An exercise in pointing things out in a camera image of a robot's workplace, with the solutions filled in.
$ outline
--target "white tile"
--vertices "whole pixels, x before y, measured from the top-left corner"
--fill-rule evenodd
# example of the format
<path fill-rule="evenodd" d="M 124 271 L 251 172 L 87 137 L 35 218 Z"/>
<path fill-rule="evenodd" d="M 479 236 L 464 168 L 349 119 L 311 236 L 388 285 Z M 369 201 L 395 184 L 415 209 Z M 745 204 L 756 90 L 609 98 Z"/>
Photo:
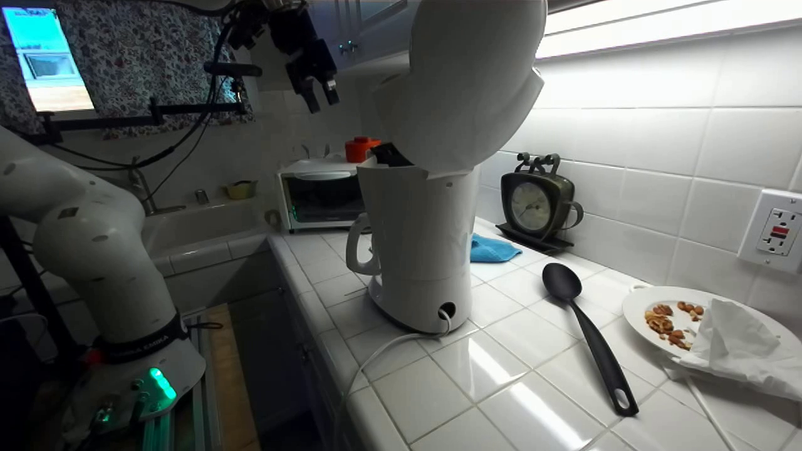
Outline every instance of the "white tile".
<path fill-rule="evenodd" d="M 350 272 L 345 260 L 320 236 L 285 236 L 287 247 L 299 257 L 311 282 L 330 280 Z"/>
<path fill-rule="evenodd" d="M 445 349 L 445 346 L 450 346 L 450 343 L 455 343 L 455 340 L 460 340 L 460 337 L 465 337 L 465 335 L 470 335 L 470 332 L 475 332 L 475 330 L 480 330 L 480 327 L 475 327 L 473 321 L 465 321 L 465 322 L 464 322 L 460 327 L 455 327 L 454 332 L 420 340 L 420 346 L 424 346 L 426 354 L 431 356 L 431 354 L 436 354 L 436 351 L 440 351 L 440 349 Z"/>
<path fill-rule="evenodd" d="M 344 272 L 344 275 L 315 282 L 315 290 L 325 306 L 335 306 L 349 297 L 363 295 L 365 285 L 353 272 Z"/>
<path fill-rule="evenodd" d="M 305 326 L 315 332 L 332 327 L 327 311 L 324 308 L 315 290 L 296 293 L 296 300 L 302 308 Z"/>
<path fill-rule="evenodd" d="M 626 159 L 623 136 L 632 131 L 632 109 L 574 109 L 569 159 L 622 166 Z"/>
<path fill-rule="evenodd" d="M 665 351 L 636 335 L 623 317 L 611 321 L 602 327 L 602 332 L 623 371 L 633 372 L 649 386 L 660 386 L 667 381 Z"/>
<path fill-rule="evenodd" d="M 533 272 L 530 268 L 519 268 L 514 272 L 498 275 L 489 280 L 489 285 L 522 306 L 545 300 L 542 272 Z"/>
<path fill-rule="evenodd" d="M 611 426 L 614 420 L 618 420 L 586 343 L 578 343 L 559 354 L 556 357 L 537 369 L 537 372 L 543 376 L 550 386 L 556 386 L 599 422 Z M 652 386 L 644 382 L 639 376 L 629 372 L 626 369 L 623 376 L 633 397 L 641 404 L 646 392 L 652 392 Z"/>
<path fill-rule="evenodd" d="M 340 260 L 335 252 L 320 252 L 314 263 L 300 263 L 300 268 L 311 282 L 353 275 L 345 260 Z"/>
<path fill-rule="evenodd" d="M 404 332 L 400 327 L 383 322 L 365 332 L 350 335 L 349 346 L 360 366 L 365 366 L 369 357 L 374 356 L 374 360 L 363 371 L 371 381 L 376 381 L 414 360 L 420 360 L 426 356 L 426 351 L 420 349 L 420 340 L 424 337 L 415 332 Z"/>
<path fill-rule="evenodd" d="M 517 447 L 581 447 L 602 422 L 537 372 L 487 397 L 480 410 Z"/>
<path fill-rule="evenodd" d="M 504 144 L 504 153 L 517 156 L 522 149 L 525 153 L 559 153 L 566 158 L 566 143 L 574 137 L 574 109 L 543 109 L 545 102 L 543 93 L 533 102 L 533 109 L 525 114 L 522 123 L 519 133 Z"/>
<path fill-rule="evenodd" d="M 802 153 L 802 109 L 712 109 L 697 176 L 787 188 Z"/>
<path fill-rule="evenodd" d="M 337 392 L 353 392 L 369 386 L 369 377 L 359 372 L 359 362 L 335 327 L 317 332 L 317 343 Z"/>
<path fill-rule="evenodd" d="M 639 451 L 660 451 L 667 446 L 726 451 L 708 420 L 660 390 L 646 397 L 639 416 L 623 419 L 611 431 Z"/>
<path fill-rule="evenodd" d="M 692 181 L 656 172 L 623 172 L 616 219 L 677 236 Z"/>
<path fill-rule="evenodd" d="M 493 222 L 504 219 L 504 204 L 500 204 L 500 182 L 493 188 L 479 188 L 475 193 L 475 216 L 489 218 Z"/>
<path fill-rule="evenodd" d="M 183 250 L 173 256 L 173 272 L 201 271 L 208 266 L 221 266 L 231 260 L 231 250 L 225 241 L 208 242 L 203 247 Z"/>
<path fill-rule="evenodd" d="M 493 290 L 490 285 L 479 285 L 470 290 L 470 321 L 479 327 L 487 327 L 517 311 L 522 311 L 519 303 L 508 300 L 507 295 L 500 295 L 498 290 Z"/>
<path fill-rule="evenodd" d="M 673 236 L 618 224 L 618 238 L 614 242 L 606 260 L 611 268 L 646 282 L 665 282 L 677 245 Z"/>
<path fill-rule="evenodd" d="M 633 451 L 633 447 L 629 447 L 616 434 L 606 431 L 593 444 L 588 444 L 583 451 Z"/>
<path fill-rule="evenodd" d="M 723 43 L 693 39 L 538 62 L 542 108 L 708 105 Z"/>
<path fill-rule="evenodd" d="M 574 241 L 572 252 L 588 260 L 611 266 L 616 252 L 622 252 L 622 224 L 611 218 L 583 216 L 581 224 L 569 236 Z"/>
<path fill-rule="evenodd" d="M 528 369 L 553 357 L 572 346 L 572 335 L 530 311 L 514 312 L 487 327 L 507 351 L 522 357 Z"/>
<path fill-rule="evenodd" d="M 581 308 L 599 308 L 611 316 L 622 316 L 623 311 L 623 297 L 636 288 L 633 280 L 622 280 L 614 275 L 614 271 L 597 272 L 586 280 L 581 280 L 581 295 L 576 303 Z"/>
<path fill-rule="evenodd" d="M 737 260 L 733 252 L 680 241 L 670 282 L 720 293 L 747 303 L 754 272 L 756 268 L 752 263 Z"/>
<path fill-rule="evenodd" d="M 693 181 L 682 238 L 737 252 L 760 191 L 716 181 Z"/>
<path fill-rule="evenodd" d="M 800 158 L 800 166 L 796 166 L 796 176 L 794 176 L 794 181 L 792 181 L 792 191 L 794 191 L 794 193 L 802 193 L 802 158 Z"/>
<path fill-rule="evenodd" d="M 365 447 L 406 451 L 394 419 L 386 414 L 374 387 L 350 392 L 349 405 L 359 420 L 353 426 L 360 431 Z"/>
<path fill-rule="evenodd" d="M 745 33 L 728 39 L 716 105 L 802 105 L 800 27 Z"/>
<path fill-rule="evenodd" d="M 667 376 L 670 377 L 660 386 L 660 390 L 703 416 L 703 407 L 683 381 L 683 371 L 673 369 L 673 362 L 667 362 Z"/>
<path fill-rule="evenodd" d="M 599 105 L 633 105 L 626 95 L 639 73 L 623 58 L 572 58 L 564 62 L 538 62 L 543 90 L 538 108 L 599 108 Z"/>
<path fill-rule="evenodd" d="M 480 416 L 480 410 L 470 407 L 454 419 L 450 422 L 436 429 L 414 444 L 414 451 L 510 451 L 504 436 Z"/>
<path fill-rule="evenodd" d="M 335 303 L 327 308 L 327 312 L 345 337 L 386 322 L 369 295 L 355 295 L 350 300 Z"/>
<path fill-rule="evenodd" d="M 473 332 L 431 356 L 473 400 L 517 381 L 528 369 L 487 332 Z"/>
<path fill-rule="evenodd" d="M 269 247 L 264 232 L 238 236 L 227 241 L 231 257 L 248 257 Z"/>
<path fill-rule="evenodd" d="M 517 153 L 525 147 L 508 147 L 507 153 L 493 153 L 483 163 L 479 163 L 479 191 L 498 191 L 500 188 L 500 176 L 510 172 L 517 168 Z"/>
<path fill-rule="evenodd" d="M 287 278 L 294 290 L 314 290 L 311 280 L 305 278 L 302 268 L 296 260 L 287 241 L 284 236 L 269 236 L 269 245 L 276 252 L 279 268 Z"/>
<path fill-rule="evenodd" d="M 708 105 L 723 44 L 723 39 L 680 39 L 626 53 L 639 74 L 626 95 L 636 98 L 636 105 Z"/>
<path fill-rule="evenodd" d="M 706 108 L 701 109 L 633 109 L 623 136 L 623 168 L 692 176 L 701 149 Z"/>
<path fill-rule="evenodd" d="M 561 176 L 572 177 L 583 213 L 614 218 L 622 208 L 623 171 L 588 163 L 561 163 Z"/>
<path fill-rule="evenodd" d="M 693 382 L 721 429 L 754 447 L 779 447 L 796 431 L 796 404 L 792 400 L 770 397 L 720 377 Z"/>
<path fill-rule="evenodd" d="M 345 260 L 345 242 L 349 232 L 320 232 L 320 238 L 327 242 L 327 247 Z"/>
<path fill-rule="evenodd" d="M 774 316 L 790 330 L 802 335 L 802 278 L 761 268 L 750 306 Z"/>
<path fill-rule="evenodd" d="M 479 280 L 493 280 L 504 272 L 517 271 L 517 260 L 507 260 L 507 263 L 470 263 L 470 275 Z"/>
<path fill-rule="evenodd" d="M 376 390 L 406 440 L 415 440 L 470 405 L 431 357 L 376 381 Z"/>
<path fill-rule="evenodd" d="M 556 256 L 553 260 L 564 263 L 564 266 L 572 266 L 572 271 L 578 275 L 578 278 L 588 278 L 593 272 L 602 272 L 603 266 L 588 260 L 588 257 L 581 257 L 576 252 L 561 252 Z"/>

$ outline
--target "kitchen wall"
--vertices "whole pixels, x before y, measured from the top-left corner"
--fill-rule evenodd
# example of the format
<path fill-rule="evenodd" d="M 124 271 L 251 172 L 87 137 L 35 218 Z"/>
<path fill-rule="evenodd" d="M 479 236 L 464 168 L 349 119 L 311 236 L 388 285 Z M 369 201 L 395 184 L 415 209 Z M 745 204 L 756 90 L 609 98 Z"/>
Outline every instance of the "kitchen wall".
<path fill-rule="evenodd" d="M 802 275 L 737 260 L 761 188 L 802 193 L 802 25 L 543 59 L 522 131 L 480 166 L 498 219 L 514 156 L 559 153 L 576 252 L 649 282 L 738 297 L 802 330 Z"/>

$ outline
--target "computer screen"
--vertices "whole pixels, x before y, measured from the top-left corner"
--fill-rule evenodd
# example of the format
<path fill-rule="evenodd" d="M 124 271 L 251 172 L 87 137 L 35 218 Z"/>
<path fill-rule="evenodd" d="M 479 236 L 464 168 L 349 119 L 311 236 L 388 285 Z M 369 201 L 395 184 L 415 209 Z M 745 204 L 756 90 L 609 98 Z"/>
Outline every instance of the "computer screen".
<path fill-rule="evenodd" d="M 94 109 L 54 8 L 3 8 L 38 113 Z"/>

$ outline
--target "green light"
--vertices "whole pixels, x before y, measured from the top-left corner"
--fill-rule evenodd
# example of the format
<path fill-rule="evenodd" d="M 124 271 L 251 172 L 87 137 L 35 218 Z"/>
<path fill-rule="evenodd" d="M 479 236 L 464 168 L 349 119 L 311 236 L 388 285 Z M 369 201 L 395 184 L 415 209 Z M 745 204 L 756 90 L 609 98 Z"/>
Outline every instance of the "green light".
<path fill-rule="evenodd" d="M 151 377 L 155 381 L 155 386 L 160 387 L 160 392 L 162 392 L 167 400 L 178 397 L 173 382 L 166 377 L 166 372 L 160 372 L 160 369 L 153 366 L 153 369 L 151 369 Z"/>

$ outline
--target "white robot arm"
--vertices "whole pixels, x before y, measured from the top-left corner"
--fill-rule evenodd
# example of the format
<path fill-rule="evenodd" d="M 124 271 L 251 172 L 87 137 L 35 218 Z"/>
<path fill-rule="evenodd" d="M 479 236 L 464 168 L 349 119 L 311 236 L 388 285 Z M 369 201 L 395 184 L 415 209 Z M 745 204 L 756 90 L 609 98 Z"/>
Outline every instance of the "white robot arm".
<path fill-rule="evenodd" d="M 180 335 L 167 285 L 153 266 L 141 228 L 142 204 L 131 193 L 33 147 L 0 127 L 0 216 L 38 224 L 35 257 L 62 275 L 84 300 L 101 330 L 104 366 L 72 392 L 66 436 L 79 437 L 109 397 L 133 407 L 131 390 L 151 369 L 173 382 L 173 397 L 142 405 L 170 407 L 206 371 Z"/>

